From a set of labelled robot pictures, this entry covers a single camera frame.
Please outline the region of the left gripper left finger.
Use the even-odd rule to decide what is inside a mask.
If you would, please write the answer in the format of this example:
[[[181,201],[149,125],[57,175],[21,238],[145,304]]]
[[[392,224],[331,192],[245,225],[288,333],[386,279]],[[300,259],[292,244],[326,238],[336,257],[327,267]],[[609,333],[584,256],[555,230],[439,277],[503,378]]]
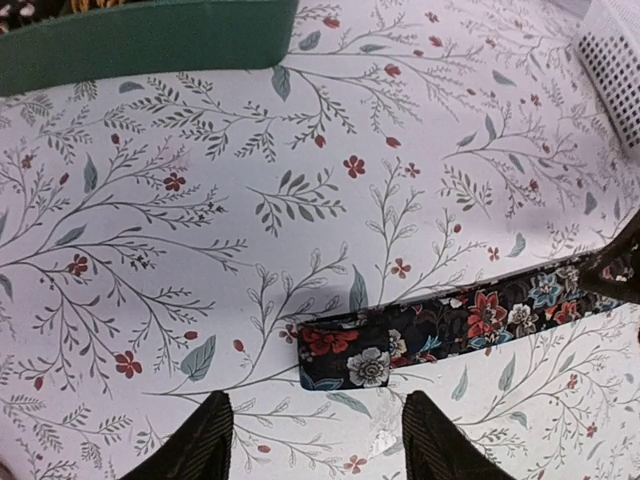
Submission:
[[[158,451],[122,479],[228,479],[232,439],[230,398],[213,391]]]

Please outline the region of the dark floral necktie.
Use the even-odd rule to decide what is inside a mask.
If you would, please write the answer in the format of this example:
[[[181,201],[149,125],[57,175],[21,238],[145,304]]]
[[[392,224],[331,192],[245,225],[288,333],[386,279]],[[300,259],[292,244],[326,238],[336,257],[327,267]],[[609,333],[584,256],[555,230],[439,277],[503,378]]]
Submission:
[[[579,286],[588,256],[442,296],[303,322],[297,327],[301,386],[384,387],[394,369],[490,348],[627,303]]]

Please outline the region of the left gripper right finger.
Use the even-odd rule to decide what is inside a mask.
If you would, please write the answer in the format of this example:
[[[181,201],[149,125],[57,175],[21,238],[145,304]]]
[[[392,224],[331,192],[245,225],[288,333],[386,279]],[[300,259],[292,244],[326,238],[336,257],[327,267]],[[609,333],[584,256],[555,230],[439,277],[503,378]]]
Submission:
[[[481,454],[423,391],[406,398],[402,440],[409,480],[513,479]]]

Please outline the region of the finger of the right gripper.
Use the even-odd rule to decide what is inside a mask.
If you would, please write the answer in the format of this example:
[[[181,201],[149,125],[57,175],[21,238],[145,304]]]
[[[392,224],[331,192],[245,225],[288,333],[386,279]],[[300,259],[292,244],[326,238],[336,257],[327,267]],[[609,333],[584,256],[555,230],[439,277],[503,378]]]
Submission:
[[[579,268],[579,286],[627,303],[639,302],[639,213]]]

